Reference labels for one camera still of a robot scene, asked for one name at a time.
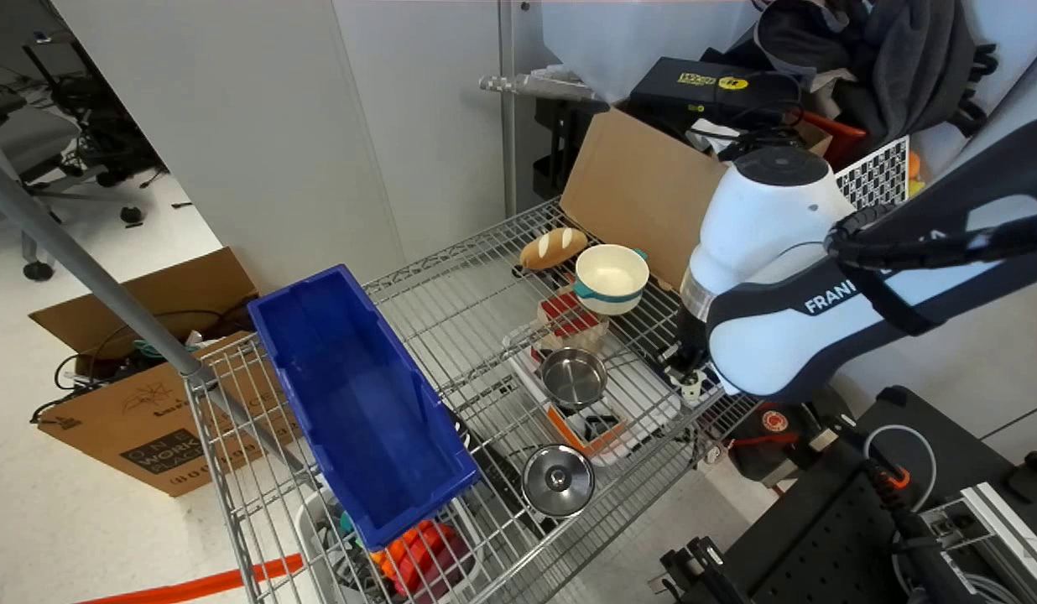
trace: metal bowl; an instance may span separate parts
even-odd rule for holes
[[[557,349],[539,366],[542,389],[549,402],[563,412],[578,412],[601,402],[607,391],[607,377],[595,357],[579,349]]]
[[[570,515],[595,495],[595,470],[570,445],[542,445],[527,458],[519,485],[539,514]]]

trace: white bowl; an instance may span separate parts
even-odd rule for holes
[[[579,300],[578,301],[585,308],[592,308],[595,316],[624,316],[624,312],[633,312],[642,304],[642,294],[628,300],[628,301],[603,301],[603,300]]]
[[[630,312],[649,277],[645,256],[624,245],[595,245],[578,257],[578,300],[601,316]]]

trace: black bag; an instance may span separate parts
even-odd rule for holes
[[[775,0],[755,37],[775,68],[853,71],[856,83],[836,83],[833,97],[869,129],[869,149],[941,122],[977,135],[985,122],[970,86],[998,60],[972,44],[961,0]]]

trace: bowl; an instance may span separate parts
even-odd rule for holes
[[[642,292],[651,277],[651,269],[642,251],[624,245],[595,245],[578,257],[578,300],[601,316],[630,312],[642,301]]]
[[[557,349],[539,366],[542,389],[549,402],[563,412],[578,412],[601,402],[607,391],[607,377],[595,357],[579,349]]]

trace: cart wheel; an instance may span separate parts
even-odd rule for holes
[[[25,266],[25,274],[26,274],[31,282],[47,282],[47,277],[53,277],[53,269],[49,269],[47,260],[26,260],[26,266]]]
[[[83,168],[82,168],[82,165],[59,161],[57,168],[59,168],[66,178],[83,178]]]
[[[125,220],[125,228],[143,223],[143,210],[142,210],[142,208],[130,208],[130,203],[125,203],[125,208],[117,210],[117,219]]]
[[[93,182],[102,187],[117,187],[117,182],[130,178],[130,172],[125,172],[120,165],[106,165],[106,172],[102,172]]]

